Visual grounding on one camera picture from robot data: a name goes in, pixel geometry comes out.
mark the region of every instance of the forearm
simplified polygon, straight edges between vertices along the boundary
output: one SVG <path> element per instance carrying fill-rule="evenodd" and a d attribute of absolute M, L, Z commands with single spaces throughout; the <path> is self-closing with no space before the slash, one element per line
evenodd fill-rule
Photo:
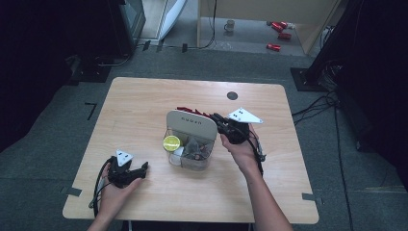
<path fill-rule="evenodd" d="M 258 231 L 293 230 L 257 168 L 244 173 Z"/>

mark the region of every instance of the human arm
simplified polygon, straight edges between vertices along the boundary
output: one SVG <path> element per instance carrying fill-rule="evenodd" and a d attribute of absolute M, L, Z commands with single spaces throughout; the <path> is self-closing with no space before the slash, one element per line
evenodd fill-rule
<path fill-rule="evenodd" d="M 100 199 L 99 213 L 89 227 L 89 231 L 103 231 L 108 230 L 112 220 L 116 217 L 122 209 L 126 200 L 132 192 L 141 184 L 142 179 L 137 178 L 124 189 L 110 184 L 108 180 L 108 169 L 111 164 L 107 164 L 103 170 L 102 177 L 105 180 L 105 188 L 102 190 Z"/>
<path fill-rule="evenodd" d="M 256 145 L 258 137 L 251 124 L 249 124 L 249 128 L 251 131 L 250 139 Z M 293 230 L 262 177 L 249 142 L 231 144 L 226 136 L 222 134 L 220 136 L 222 145 L 231 153 L 245 177 L 257 230 Z"/>

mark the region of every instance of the yellow lemon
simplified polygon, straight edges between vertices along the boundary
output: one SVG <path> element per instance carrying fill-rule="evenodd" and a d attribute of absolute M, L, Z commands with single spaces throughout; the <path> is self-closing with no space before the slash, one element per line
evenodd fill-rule
<path fill-rule="evenodd" d="M 175 136 L 165 137 L 163 140 L 163 147 L 167 151 L 174 151 L 181 146 L 181 141 Z"/>

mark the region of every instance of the clear plastic box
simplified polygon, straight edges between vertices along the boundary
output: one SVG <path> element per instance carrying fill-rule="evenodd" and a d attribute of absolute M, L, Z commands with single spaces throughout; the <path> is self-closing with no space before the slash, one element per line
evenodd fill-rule
<path fill-rule="evenodd" d="M 182 146 L 175 151 L 167 151 L 172 165 L 201 171 L 210 164 L 211 153 L 217 138 L 217 126 L 202 115 L 182 111 L 167 114 L 165 137 L 177 137 Z"/>

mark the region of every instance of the gray carpet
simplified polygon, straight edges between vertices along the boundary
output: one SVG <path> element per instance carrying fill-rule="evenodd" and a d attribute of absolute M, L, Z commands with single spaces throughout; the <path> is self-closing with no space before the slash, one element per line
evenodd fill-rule
<path fill-rule="evenodd" d="M 211 50 L 156 48 L 113 67 L 107 83 L 63 86 L 30 133 L 3 151 L 0 162 L 0 230 L 86 230 L 91 220 L 66 219 L 66 195 L 81 163 L 109 86 L 118 76 L 280 84 L 292 112 L 309 106 L 321 92 L 296 90 L 290 67 L 308 67 L 312 58 Z M 89 118 L 92 106 L 97 107 Z M 337 111 L 344 178 L 354 230 L 407 230 L 408 193 L 393 166 L 375 153 L 355 150 L 351 129 Z M 334 109 L 296 125 L 317 198 L 319 222 L 295 230 L 350 230 L 344 195 Z M 117 223 L 112 230 L 117 230 Z"/>

